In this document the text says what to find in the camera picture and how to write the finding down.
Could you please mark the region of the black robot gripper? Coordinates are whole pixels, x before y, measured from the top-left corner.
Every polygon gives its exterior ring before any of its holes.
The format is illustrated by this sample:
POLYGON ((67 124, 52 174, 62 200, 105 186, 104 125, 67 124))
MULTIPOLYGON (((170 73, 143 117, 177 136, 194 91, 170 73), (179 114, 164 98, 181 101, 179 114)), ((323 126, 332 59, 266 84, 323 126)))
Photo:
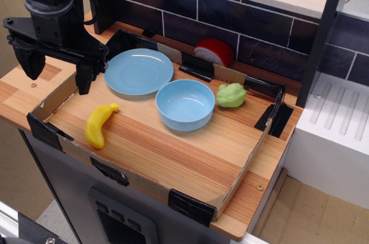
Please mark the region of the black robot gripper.
POLYGON ((45 56, 76 65, 76 86, 80 95, 89 93, 92 81, 105 72, 108 53, 103 45, 85 29, 98 19, 95 14, 85 21, 74 9, 66 14, 32 14, 30 17, 7 17, 8 43, 25 74, 36 80, 43 71, 45 56))

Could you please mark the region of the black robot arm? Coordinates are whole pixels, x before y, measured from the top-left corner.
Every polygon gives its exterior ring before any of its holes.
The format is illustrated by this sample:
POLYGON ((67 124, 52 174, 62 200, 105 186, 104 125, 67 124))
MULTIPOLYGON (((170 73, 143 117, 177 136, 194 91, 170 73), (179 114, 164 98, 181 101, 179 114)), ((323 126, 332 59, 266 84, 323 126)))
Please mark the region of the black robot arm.
POLYGON ((36 80, 46 57, 60 59, 76 66, 78 91, 88 94, 92 81, 107 67, 108 47, 85 29, 98 16, 84 19, 83 0, 24 0, 24 5, 30 17, 7 17, 3 26, 25 74, 36 80))

